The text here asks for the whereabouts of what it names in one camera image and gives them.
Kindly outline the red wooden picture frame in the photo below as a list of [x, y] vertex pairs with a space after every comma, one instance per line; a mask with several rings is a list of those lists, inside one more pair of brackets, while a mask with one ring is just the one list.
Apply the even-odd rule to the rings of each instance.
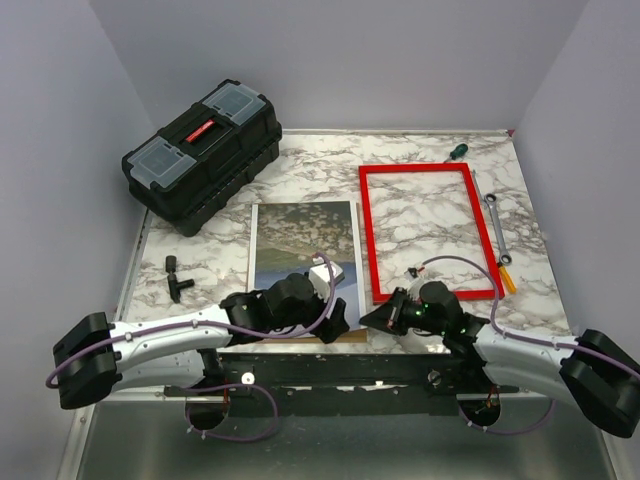
[[374, 174], [399, 174], [399, 173], [441, 173], [458, 172], [464, 181], [473, 219], [480, 240], [480, 245], [487, 263], [489, 279], [497, 286], [498, 299], [505, 296], [504, 286], [497, 266], [496, 256], [493, 252], [491, 241], [484, 217], [481, 211], [480, 201], [477, 198], [477, 189], [472, 180], [471, 170], [464, 162], [453, 163], [413, 163], [413, 164], [374, 164], [358, 167], [359, 185], [363, 208], [363, 221], [367, 245], [367, 258], [372, 287], [372, 300], [375, 305], [381, 305], [389, 300], [391, 295], [381, 291], [376, 242], [374, 235], [371, 198], [369, 193], [368, 177]]

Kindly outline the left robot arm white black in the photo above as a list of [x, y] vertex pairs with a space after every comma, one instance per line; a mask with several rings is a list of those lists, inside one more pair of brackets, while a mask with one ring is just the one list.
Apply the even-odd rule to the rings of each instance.
[[336, 294], [343, 278], [337, 267], [317, 265], [268, 289], [234, 293], [181, 316], [127, 323], [110, 322], [103, 312], [89, 314], [54, 345], [54, 369], [45, 385], [57, 391], [65, 410], [136, 387], [212, 394], [222, 372], [204, 360], [208, 351], [306, 334], [329, 344], [346, 333], [346, 303]]

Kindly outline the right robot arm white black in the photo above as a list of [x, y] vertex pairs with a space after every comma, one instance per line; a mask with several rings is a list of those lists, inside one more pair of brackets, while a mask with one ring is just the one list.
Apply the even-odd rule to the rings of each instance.
[[632, 437], [639, 424], [639, 364], [598, 330], [578, 337], [517, 334], [464, 311], [439, 281], [396, 289], [360, 323], [395, 336], [418, 329], [441, 337], [463, 361], [460, 379], [471, 391], [491, 384], [524, 388], [577, 407], [620, 438]]

